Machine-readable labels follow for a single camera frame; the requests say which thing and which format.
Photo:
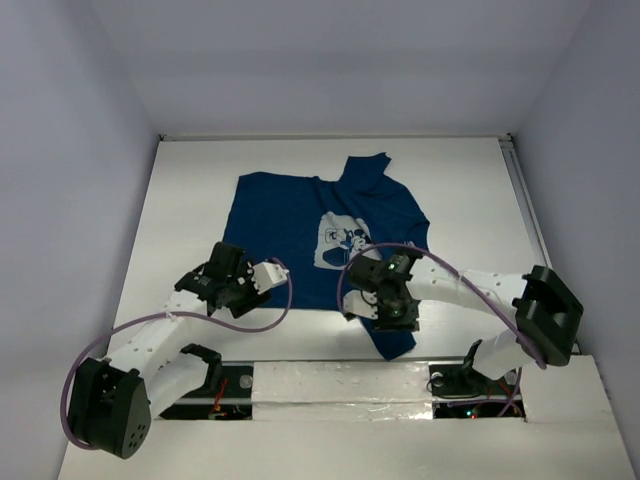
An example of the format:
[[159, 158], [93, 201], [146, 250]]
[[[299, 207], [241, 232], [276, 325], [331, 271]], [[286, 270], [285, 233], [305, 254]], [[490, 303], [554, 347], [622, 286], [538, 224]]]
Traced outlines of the blue printed t-shirt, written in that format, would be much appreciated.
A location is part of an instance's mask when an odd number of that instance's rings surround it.
[[375, 244], [427, 246], [430, 222], [409, 189], [386, 175], [386, 153], [347, 159], [336, 181], [255, 172], [238, 179], [223, 240], [257, 260], [277, 257], [293, 289], [274, 292], [269, 306], [334, 310], [339, 279], [359, 252], [390, 254]]

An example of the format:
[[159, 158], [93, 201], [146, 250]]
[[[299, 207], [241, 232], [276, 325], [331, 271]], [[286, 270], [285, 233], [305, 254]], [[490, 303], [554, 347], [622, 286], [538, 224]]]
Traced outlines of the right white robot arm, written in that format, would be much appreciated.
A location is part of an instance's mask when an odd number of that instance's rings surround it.
[[460, 271], [418, 247], [393, 249], [386, 260], [362, 253], [347, 264], [339, 277], [351, 286], [339, 303], [346, 319], [365, 321], [378, 333], [413, 334], [426, 301], [495, 315], [504, 331], [473, 343], [460, 368], [462, 384], [473, 392], [531, 363], [541, 369], [569, 364], [584, 307], [551, 268]]

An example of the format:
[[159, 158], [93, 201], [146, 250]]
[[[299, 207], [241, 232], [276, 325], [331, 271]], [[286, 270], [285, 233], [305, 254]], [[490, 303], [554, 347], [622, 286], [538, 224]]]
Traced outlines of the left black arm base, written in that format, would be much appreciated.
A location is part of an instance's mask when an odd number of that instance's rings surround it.
[[215, 386], [187, 393], [160, 414], [163, 420], [252, 419], [253, 363], [223, 363]]

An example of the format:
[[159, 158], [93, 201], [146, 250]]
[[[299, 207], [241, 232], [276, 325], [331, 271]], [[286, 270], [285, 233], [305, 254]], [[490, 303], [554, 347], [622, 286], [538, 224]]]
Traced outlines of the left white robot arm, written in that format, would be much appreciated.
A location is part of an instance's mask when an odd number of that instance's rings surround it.
[[216, 243], [206, 262], [175, 283], [160, 312], [115, 328], [138, 329], [124, 345], [102, 358], [86, 347], [74, 361], [60, 402], [68, 439], [84, 450], [130, 458], [152, 421], [177, 400], [225, 389], [221, 355], [204, 346], [201, 323], [242, 332], [236, 319], [288, 282], [279, 261], [254, 263], [244, 249]]

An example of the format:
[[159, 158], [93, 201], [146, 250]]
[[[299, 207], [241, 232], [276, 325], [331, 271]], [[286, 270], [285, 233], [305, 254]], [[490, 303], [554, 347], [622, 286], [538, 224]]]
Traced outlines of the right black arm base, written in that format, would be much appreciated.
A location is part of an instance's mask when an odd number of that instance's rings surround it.
[[434, 398], [435, 418], [525, 418], [520, 396], [521, 369], [491, 379], [473, 369], [482, 341], [474, 342], [458, 363], [431, 363], [426, 390]]

